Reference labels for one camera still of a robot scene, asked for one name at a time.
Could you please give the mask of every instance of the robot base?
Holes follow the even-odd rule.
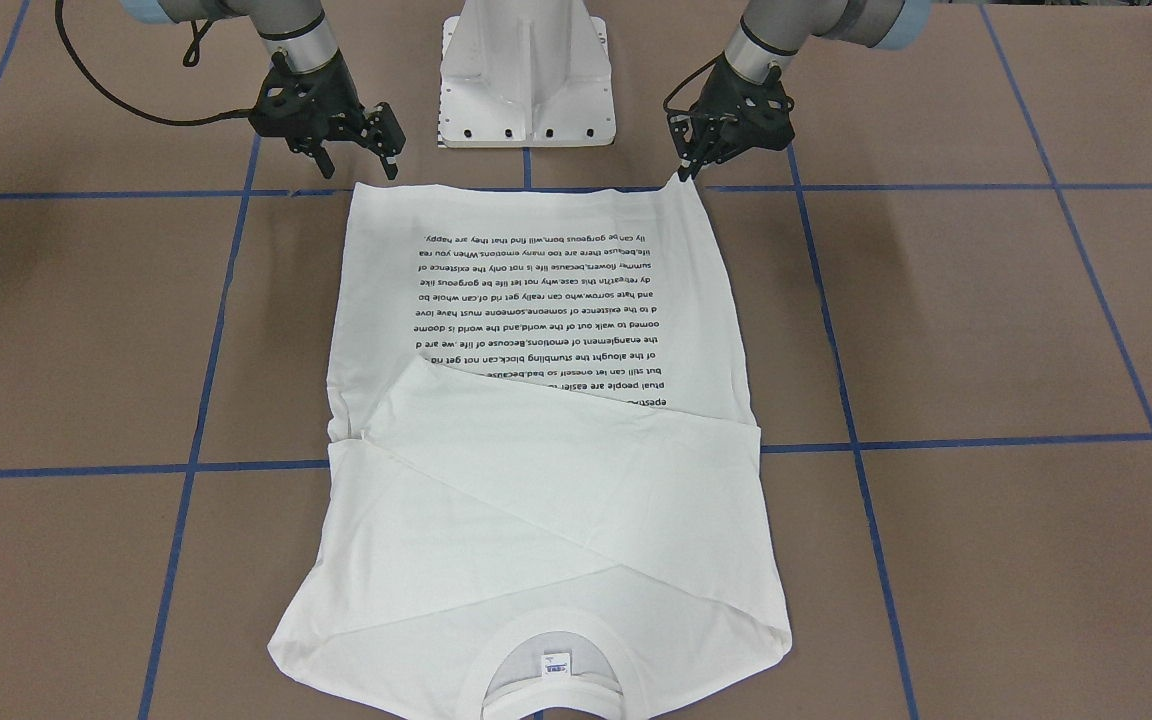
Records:
[[[444,23],[439,109],[447,147],[609,145],[607,24],[581,0],[467,0]]]

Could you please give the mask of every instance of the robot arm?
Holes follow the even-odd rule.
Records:
[[[122,0],[141,22],[191,22],[247,15],[270,52],[273,68],[248,114],[262,137],[282,137],[293,152],[314,159],[329,179],[335,165],[325,141],[349,141],[376,152],[385,176],[406,137],[388,104],[371,111],[358,101],[321,0]]]
[[[694,179],[704,165],[750,147],[786,150],[794,141],[781,76],[810,36],[901,50],[927,23],[929,0],[750,0],[722,55],[691,74],[664,101],[681,165]],[[672,109],[682,88],[710,70],[690,109]]]

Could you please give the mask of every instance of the white t-shirt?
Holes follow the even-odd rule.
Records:
[[[472,364],[475,372],[454,369],[470,355],[450,363],[448,353],[417,353],[417,342],[454,351],[454,338],[475,331],[454,329],[452,341],[417,333],[430,314],[416,313],[430,310],[435,293],[430,301],[419,300],[425,291],[411,301],[402,293],[475,286],[422,286],[465,271],[417,270],[433,263],[411,238],[486,238],[461,228],[488,228],[492,218],[500,227],[491,237],[589,238],[575,241],[586,251],[607,249],[596,238],[608,233],[579,222],[620,228],[614,242],[630,234],[646,252],[626,265],[653,264],[654,327],[620,328],[623,320],[613,318],[601,336],[516,338],[593,338],[589,347],[605,347],[600,338],[646,329],[655,333],[642,338],[655,339],[649,344],[658,362],[646,353],[628,357],[639,344],[631,341],[604,351],[626,359],[581,359],[584,343],[550,343],[548,357],[530,366],[626,372],[515,382],[484,374],[525,373],[526,353],[522,363],[499,355],[503,361]],[[553,706],[637,720],[780,661],[791,639],[758,479],[759,432],[732,294],[708,220],[698,218],[699,197],[677,182],[637,195],[358,187],[329,359],[332,502],[314,568],[270,642],[285,674],[411,720],[515,720]],[[550,234],[538,234],[538,223]],[[548,253],[547,244],[532,247]],[[448,252],[440,258],[462,263],[454,268],[485,260]],[[503,272],[513,264],[503,262]],[[559,274],[526,273],[608,276],[589,260],[585,268],[564,264]],[[465,305],[465,295],[442,295],[447,306]],[[516,306],[506,296],[490,293],[476,306]],[[517,347],[506,344],[503,328],[495,332],[465,350],[484,342],[483,359],[494,347]],[[652,367],[660,373],[646,374]],[[598,395],[544,387],[552,378],[589,386],[631,377],[664,386],[612,389],[604,381]]]

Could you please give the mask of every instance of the table surface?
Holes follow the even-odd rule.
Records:
[[[440,150],[457,0],[328,3],[401,183],[659,187],[659,103],[741,0],[589,0],[620,135]],[[220,23],[73,3],[88,65],[175,118],[250,105]],[[1152,717],[1152,8],[938,5],[888,54],[812,40],[790,152],[702,174],[763,427],[795,649],[677,714]],[[387,717],[264,646],[328,502],[348,190],[242,122],[159,127],[0,1],[0,717]],[[550,711],[550,720],[573,717]]]

